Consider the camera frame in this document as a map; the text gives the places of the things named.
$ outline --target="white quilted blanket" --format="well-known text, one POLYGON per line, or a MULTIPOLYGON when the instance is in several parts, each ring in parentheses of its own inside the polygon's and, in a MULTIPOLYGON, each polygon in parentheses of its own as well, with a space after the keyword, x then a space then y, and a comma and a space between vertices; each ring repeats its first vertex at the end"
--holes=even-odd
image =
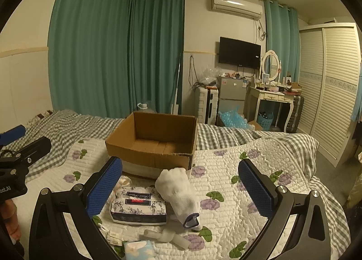
MULTIPOLYGON (((242 146, 221 150, 196 151, 190 182, 197 190, 202 207, 200 232, 184 230, 180 223, 170 221, 166 226, 191 241, 189 250, 181 250, 171 243, 155 243, 156 259, 231 259, 239 258, 256 238, 266 222, 260 216, 251 198, 238 180, 240 155, 248 157, 261 173, 267 174, 275 184, 283 184, 290 191, 308 193, 310 187, 295 158, 273 137, 260 138, 242 146)), ((75 183, 85 183, 93 172, 107 161, 104 140, 83 139, 75 143, 66 162, 47 170, 42 176, 27 183, 28 193, 15 198, 22 228, 22 244, 28 251, 30 223, 36 200, 42 188, 52 191, 69 190, 75 183)), ((135 180, 134 185, 148 186, 154 182, 135 180)), ((144 229, 160 231, 164 226, 130 226, 115 223, 106 203, 100 217, 113 232, 120 233, 124 241, 140 239, 144 229)), ((271 257, 283 249, 293 226, 291 217, 271 257)), ((80 253, 89 257, 69 214, 69 230, 80 253)))

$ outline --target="white wall-mounted air conditioner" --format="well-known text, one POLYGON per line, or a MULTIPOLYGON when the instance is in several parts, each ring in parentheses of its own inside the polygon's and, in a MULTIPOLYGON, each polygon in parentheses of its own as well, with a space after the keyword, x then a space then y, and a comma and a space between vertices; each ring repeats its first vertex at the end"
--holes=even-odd
POLYGON ((263 7, 259 4, 244 0, 211 0, 212 10, 239 15, 246 18, 258 20, 263 14, 263 7))

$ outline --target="floor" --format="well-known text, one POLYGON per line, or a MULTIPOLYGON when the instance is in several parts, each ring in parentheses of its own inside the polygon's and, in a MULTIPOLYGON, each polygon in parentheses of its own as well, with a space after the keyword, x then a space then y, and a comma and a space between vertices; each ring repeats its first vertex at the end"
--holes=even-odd
POLYGON ((331 191, 337 201, 343 206, 352 189, 362 165, 352 158, 336 168, 319 152, 316 155, 316 176, 331 191))

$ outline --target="checkered blanket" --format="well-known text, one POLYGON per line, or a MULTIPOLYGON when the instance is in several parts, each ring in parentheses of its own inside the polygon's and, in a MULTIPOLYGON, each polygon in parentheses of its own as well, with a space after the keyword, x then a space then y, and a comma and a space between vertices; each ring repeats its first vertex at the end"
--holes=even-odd
MULTIPOLYGON (((29 174, 26 177, 26 180, 30 181, 40 176, 46 169, 62 165, 71 146, 80 138, 106 139, 121 121, 122 119, 80 115, 71 110, 58 111, 41 119, 27 129, 24 137, 6 148, 16 151, 43 135, 51 140, 52 148, 50 153, 30 167, 29 174)), ((318 142, 314 138, 305 134, 251 132, 243 129, 199 124, 197 150, 221 149, 243 145, 265 136, 274 136, 290 150, 300 163, 310 187, 322 194, 331 235, 331 244, 339 257, 350 244, 349 228, 341 205, 320 180, 314 176, 316 173, 315 153, 318 148, 318 142)))

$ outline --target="metal bolt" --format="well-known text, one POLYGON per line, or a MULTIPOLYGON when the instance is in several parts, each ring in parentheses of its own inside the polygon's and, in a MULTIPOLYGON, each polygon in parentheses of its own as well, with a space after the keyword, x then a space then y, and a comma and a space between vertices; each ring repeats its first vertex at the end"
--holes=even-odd
POLYGON ((319 192, 316 191, 315 189, 312 190, 312 196, 318 198, 319 197, 319 192))
POLYGON ((285 186, 280 185, 278 186, 278 191, 280 191, 281 193, 286 193, 288 189, 285 186))
POLYGON ((82 189, 83 189, 82 184, 76 184, 75 186, 73 186, 73 190, 75 191, 81 191, 82 189))
POLYGON ((40 191, 40 193, 41 193, 42 195, 46 195, 47 193, 49 193, 49 189, 48 189, 48 188, 43 188, 43 189, 40 191))

